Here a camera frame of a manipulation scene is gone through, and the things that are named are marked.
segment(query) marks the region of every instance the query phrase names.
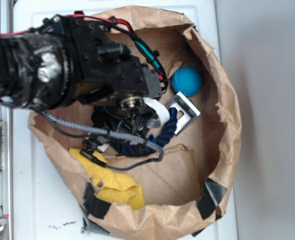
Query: gray braided cable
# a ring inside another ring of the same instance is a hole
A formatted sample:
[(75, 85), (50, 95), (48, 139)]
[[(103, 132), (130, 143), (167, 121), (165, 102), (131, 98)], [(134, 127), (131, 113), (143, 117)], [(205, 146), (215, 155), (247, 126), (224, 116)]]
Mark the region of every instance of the gray braided cable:
[(54, 123), (57, 123), (59, 125), (62, 125), (64, 127), (70, 128), (70, 129), (75, 129), (75, 130), (79, 130), (82, 132), (91, 133), (91, 134), (95, 134), (95, 135), (108, 136), (108, 137), (110, 137), (112, 139), (116, 139), (116, 140), (125, 140), (125, 141), (130, 141), (130, 142), (136, 142), (138, 144), (146, 144), (146, 146), (148, 148), (160, 153), (158, 161), (161, 161), (164, 156), (164, 151), (163, 151), (162, 147), (160, 147), (159, 145), (157, 145), (154, 142), (146, 141), (144, 138), (142, 138), (140, 136), (134, 136), (134, 135), (126, 134), (126, 133), (122, 133), (122, 132), (108, 131), (106, 129), (102, 129), (102, 128), (98, 128), (98, 127), (92, 127), (92, 126), (78, 124), (78, 123), (64, 120), (62, 118), (54, 116), (53, 114), (51, 114), (47, 111), (42, 111), (41, 114), (46, 115)]

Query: black cable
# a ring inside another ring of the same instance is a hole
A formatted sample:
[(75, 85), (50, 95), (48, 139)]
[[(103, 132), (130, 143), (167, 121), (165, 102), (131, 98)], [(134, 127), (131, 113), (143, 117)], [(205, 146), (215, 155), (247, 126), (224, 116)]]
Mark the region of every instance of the black cable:
[(84, 139), (84, 138), (88, 138), (93, 136), (94, 134), (83, 134), (83, 135), (76, 135), (76, 134), (71, 134), (68, 133), (66, 131), (64, 131), (63, 129), (59, 128), (46, 114), (43, 114), (43, 112), (37, 112), (38, 114), (41, 114), (47, 121), (48, 123), (56, 130), (58, 131), (60, 134), (68, 136), (70, 138), (76, 138), (76, 139)]
[(103, 162), (101, 160), (99, 160), (97, 157), (93, 156), (92, 154), (90, 154), (89, 152), (87, 152), (86, 150), (81, 150), (80, 154), (83, 155), (84, 157), (86, 157), (87, 159), (89, 159), (92, 163), (95, 163), (103, 168), (107, 168), (107, 169), (111, 169), (114, 171), (120, 171), (120, 172), (124, 172), (124, 171), (129, 171), (131, 169), (134, 169), (138, 166), (144, 165), (144, 164), (148, 164), (148, 163), (152, 163), (152, 162), (159, 162), (159, 158), (150, 158), (147, 160), (143, 160), (140, 162), (137, 162), (131, 166), (127, 166), (127, 167), (117, 167), (117, 166), (112, 166), (109, 165), (106, 162)]

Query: white plastic part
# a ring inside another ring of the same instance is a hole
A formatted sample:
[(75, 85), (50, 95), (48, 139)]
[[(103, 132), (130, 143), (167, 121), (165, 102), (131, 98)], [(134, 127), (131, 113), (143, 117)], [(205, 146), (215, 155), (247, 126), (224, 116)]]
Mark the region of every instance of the white plastic part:
[(147, 106), (154, 109), (154, 111), (158, 115), (159, 124), (154, 124), (152, 128), (159, 128), (170, 120), (169, 110), (162, 103), (149, 97), (143, 97), (143, 101)]

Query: yellow cloth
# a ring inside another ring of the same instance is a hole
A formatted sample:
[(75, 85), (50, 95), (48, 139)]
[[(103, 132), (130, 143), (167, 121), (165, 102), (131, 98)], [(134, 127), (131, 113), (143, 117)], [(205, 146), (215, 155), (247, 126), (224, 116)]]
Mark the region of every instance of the yellow cloth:
[[(97, 196), (109, 203), (119, 203), (131, 205), (134, 210), (144, 207), (144, 199), (141, 184), (126, 174), (113, 171), (109, 168), (99, 166), (91, 162), (88, 158), (80, 154), (80, 149), (70, 148), (69, 153), (77, 159), (86, 169), (90, 179), (98, 186), (102, 181), (104, 186)], [(93, 153), (97, 159), (107, 163), (101, 153)]]

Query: black tape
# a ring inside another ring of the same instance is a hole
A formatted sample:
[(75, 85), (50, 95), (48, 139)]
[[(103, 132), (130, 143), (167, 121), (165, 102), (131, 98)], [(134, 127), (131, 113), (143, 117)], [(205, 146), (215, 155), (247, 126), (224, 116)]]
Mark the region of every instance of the black tape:
[(83, 199), (83, 205), (86, 211), (98, 219), (104, 219), (111, 207), (111, 203), (103, 201), (95, 196), (92, 184), (89, 182), (86, 183)]
[(81, 233), (85, 233), (86, 231), (89, 231), (91, 233), (95, 233), (95, 234), (100, 234), (100, 235), (105, 235), (105, 236), (108, 236), (110, 235), (110, 233), (105, 230), (103, 227), (101, 227), (100, 225), (98, 225), (97, 223), (91, 221), (89, 218), (88, 218), (88, 212), (85, 211), (83, 209), (83, 207), (81, 207), (81, 210), (83, 212), (83, 227), (82, 227), (82, 232)]
[[(203, 194), (200, 200), (197, 201), (197, 208), (199, 213), (202, 216), (202, 219), (205, 220), (209, 216), (211, 216), (220, 202), (222, 201), (223, 197), (227, 193), (228, 189), (224, 186), (220, 185), (216, 181), (208, 178), (203, 186)], [(216, 215), (215, 220), (220, 219), (221, 216)], [(200, 234), (204, 229), (196, 231), (191, 235), (196, 237)]]

